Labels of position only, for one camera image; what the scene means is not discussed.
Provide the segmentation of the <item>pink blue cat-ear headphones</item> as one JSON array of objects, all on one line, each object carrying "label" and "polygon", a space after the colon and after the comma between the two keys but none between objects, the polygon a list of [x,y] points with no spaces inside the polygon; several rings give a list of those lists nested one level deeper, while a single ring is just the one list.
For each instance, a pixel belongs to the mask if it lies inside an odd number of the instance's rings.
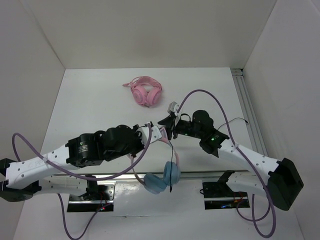
[{"label": "pink blue cat-ear headphones", "polygon": [[158,177],[155,174],[148,172],[144,175],[143,179],[141,179],[135,170],[132,169],[138,182],[142,184],[147,191],[155,195],[164,192],[167,187],[169,187],[169,191],[171,192],[173,185],[176,185],[181,177],[179,155],[170,140],[168,140],[167,132],[164,127],[160,128],[160,132],[162,138],[159,141],[171,147],[171,161],[165,163],[162,177]]}]

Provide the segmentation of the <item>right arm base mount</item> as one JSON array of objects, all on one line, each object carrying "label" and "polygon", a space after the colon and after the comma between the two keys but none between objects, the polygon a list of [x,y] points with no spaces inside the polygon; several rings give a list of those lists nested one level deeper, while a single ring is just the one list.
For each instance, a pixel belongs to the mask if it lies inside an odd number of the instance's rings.
[{"label": "right arm base mount", "polygon": [[234,192],[227,186],[227,180],[235,171],[225,171],[217,181],[204,181],[199,193],[204,198],[205,210],[250,208],[246,192]]}]

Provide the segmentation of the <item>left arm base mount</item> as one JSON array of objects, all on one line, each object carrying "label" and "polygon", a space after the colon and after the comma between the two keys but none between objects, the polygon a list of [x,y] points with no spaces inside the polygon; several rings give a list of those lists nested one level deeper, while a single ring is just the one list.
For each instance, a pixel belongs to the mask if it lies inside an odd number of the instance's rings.
[{"label": "left arm base mount", "polygon": [[75,180],[75,190],[69,194],[68,213],[112,212],[114,210],[115,181],[87,182]]}]

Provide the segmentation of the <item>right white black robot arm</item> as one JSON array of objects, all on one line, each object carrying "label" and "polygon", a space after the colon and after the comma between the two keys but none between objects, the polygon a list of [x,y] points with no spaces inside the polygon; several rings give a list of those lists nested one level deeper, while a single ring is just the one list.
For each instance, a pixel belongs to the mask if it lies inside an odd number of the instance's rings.
[{"label": "right white black robot arm", "polygon": [[233,171],[228,172],[228,178],[218,184],[223,196],[239,192],[245,186],[258,195],[268,192],[275,207],[288,211],[304,187],[293,161],[270,158],[232,142],[228,135],[214,128],[214,121],[205,110],[195,111],[190,120],[179,119],[175,113],[170,113],[158,124],[165,127],[169,139],[176,139],[178,135],[199,139],[199,146],[207,154],[231,161],[256,175],[256,179],[247,179]]}]

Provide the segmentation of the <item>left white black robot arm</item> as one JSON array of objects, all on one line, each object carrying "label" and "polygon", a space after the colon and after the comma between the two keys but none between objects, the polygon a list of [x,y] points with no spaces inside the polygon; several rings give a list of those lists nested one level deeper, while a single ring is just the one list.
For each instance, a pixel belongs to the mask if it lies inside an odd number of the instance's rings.
[{"label": "left white black robot arm", "polygon": [[144,155],[152,140],[152,125],[119,125],[106,131],[84,133],[65,145],[25,161],[4,158],[0,172],[0,197],[8,202],[22,202],[38,194],[70,194],[92,200],[99,194],[98,178],[74,173],[103,161],[138,153]]}]

